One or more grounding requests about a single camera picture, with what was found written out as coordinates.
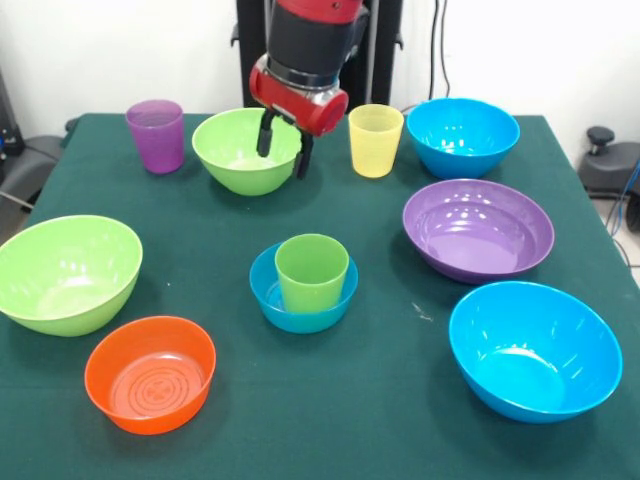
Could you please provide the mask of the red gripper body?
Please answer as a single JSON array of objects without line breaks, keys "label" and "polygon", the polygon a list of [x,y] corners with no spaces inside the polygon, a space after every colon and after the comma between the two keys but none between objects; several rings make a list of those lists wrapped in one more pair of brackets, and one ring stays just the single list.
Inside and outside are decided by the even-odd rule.
[{"label": "red gripper body", "polygon": [[302,89],[278,78],[268,68],[269,62],[269,56],[263,54],[251,70],[249,90],[253,98],[313,136],[333,131],[349,102],[348,94],[340,88],[339,82],[326,89]]}]

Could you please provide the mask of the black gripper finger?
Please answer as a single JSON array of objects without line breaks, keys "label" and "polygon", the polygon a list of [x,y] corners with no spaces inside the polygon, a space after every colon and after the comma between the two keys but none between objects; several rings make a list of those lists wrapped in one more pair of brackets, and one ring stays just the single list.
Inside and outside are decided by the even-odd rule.
[{"label": "black gripper finger", "polygon": [[260,156],[268,156],[270,153],[274,118],[275,113],[272,110],[265,110],[262,114],[256,144],[256,151]]},{"label": "black gripper finger", "polygon": [[295,173],[297,179],[303,179],[307,173],[311,161],[314,146],[314,137],[304,130],[300,131],[301,147],[295,158]]}]

